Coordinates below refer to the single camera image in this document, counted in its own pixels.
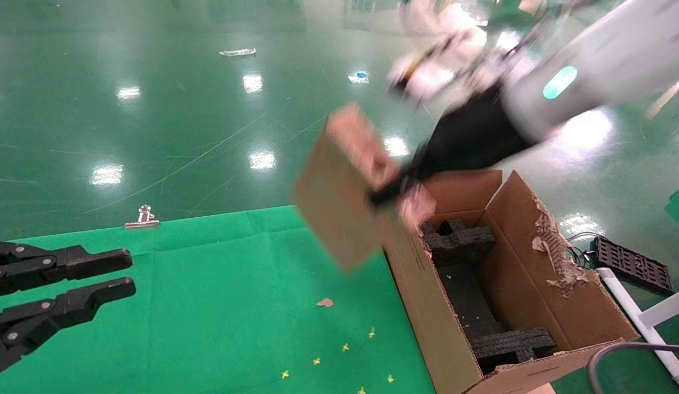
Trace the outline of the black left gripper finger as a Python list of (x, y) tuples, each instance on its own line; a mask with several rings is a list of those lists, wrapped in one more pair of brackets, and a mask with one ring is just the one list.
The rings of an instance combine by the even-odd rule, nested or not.
[(0, 241), (0, 297), (63, 280), (121, 271), (132, 264), (131, 253), (124, 248), (92, 254), (81, 245), (45, 250)]
[(92, 321), (99, 308), (136, 294), (129, 277), (72, 289), (0, 311), (0, 374), (39, 349), (57, 332)]

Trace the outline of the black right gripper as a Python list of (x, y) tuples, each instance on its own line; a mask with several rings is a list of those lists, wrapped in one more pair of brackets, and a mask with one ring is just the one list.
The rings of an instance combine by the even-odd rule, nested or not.
[(440, 117), (419, 156), (370, 194), (374, 207), (394, 204), (413, 187), (450, 171), (482, 170), (531, 149), (537, 142), (515, 125), (504, 104), (504, 83), (475, 93)]

